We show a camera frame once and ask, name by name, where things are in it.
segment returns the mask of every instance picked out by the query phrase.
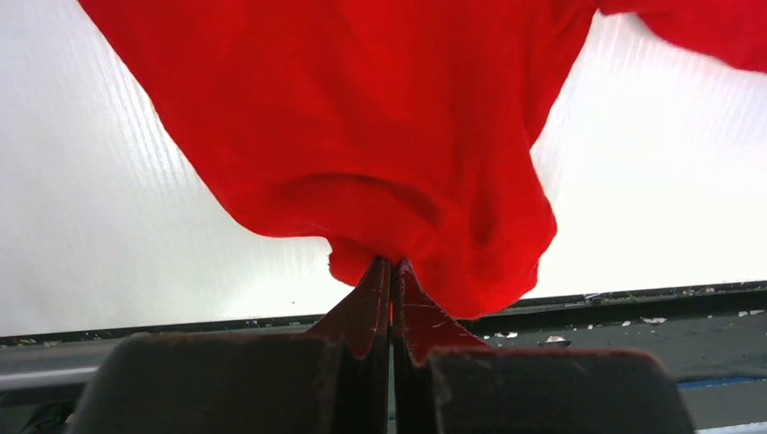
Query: white surface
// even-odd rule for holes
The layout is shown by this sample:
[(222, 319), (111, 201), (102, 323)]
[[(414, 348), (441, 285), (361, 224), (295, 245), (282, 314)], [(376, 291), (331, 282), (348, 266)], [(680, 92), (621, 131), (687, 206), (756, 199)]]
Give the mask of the white surface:
[[(767, 279), (767, 76), (597, 16), (534, 155), (531, 297)], [(74, 0), (0, 0), (0, 335), (324, 312), (328, 251), (235, 224)]]

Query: red fabric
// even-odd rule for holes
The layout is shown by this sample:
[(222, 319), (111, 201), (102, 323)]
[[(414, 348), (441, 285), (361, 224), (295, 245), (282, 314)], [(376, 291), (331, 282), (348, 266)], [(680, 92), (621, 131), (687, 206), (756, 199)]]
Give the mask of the red fabric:
[[(762, 1), (601, 6), (764, 71)], [(349, 284), (409, 257), (456, 317), (535, 285), (555, 224), (529, 149), (596, 0), (80, 3), (244, 227), (327, 237)]]

